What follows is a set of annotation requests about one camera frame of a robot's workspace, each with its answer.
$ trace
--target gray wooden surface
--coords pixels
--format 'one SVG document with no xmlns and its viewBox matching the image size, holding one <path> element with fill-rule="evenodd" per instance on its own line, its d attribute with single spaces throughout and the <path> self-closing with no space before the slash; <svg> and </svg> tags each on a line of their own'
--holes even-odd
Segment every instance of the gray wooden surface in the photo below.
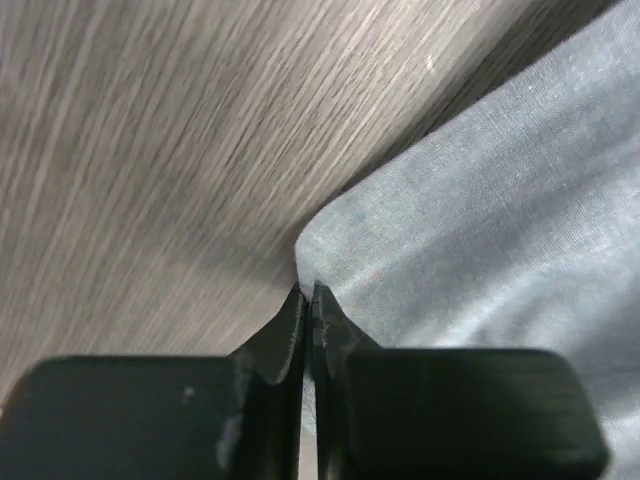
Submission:
<svg viewBox="0 0 640 480">
<path fill-rule="evenodd" d="M 601 3 L 0 0 L 0 399 L 49 355 L 232 350 L 310 215 Z"/>
</svg>

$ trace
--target fabric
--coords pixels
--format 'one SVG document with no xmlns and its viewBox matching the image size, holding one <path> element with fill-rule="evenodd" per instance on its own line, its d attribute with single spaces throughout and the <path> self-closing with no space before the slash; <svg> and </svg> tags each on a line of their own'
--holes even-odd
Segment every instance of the fabric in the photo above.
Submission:
<svg viewBox="0 0 640 480">
<path fill-rule="evenodd" d="M 640 2 L 622 1 L 329 204 L 296 244 L 306 292 L 331 287 L 383 345 L 564 355 L 614 479 L 640 478 L 638 45 Z"/>
</svg>

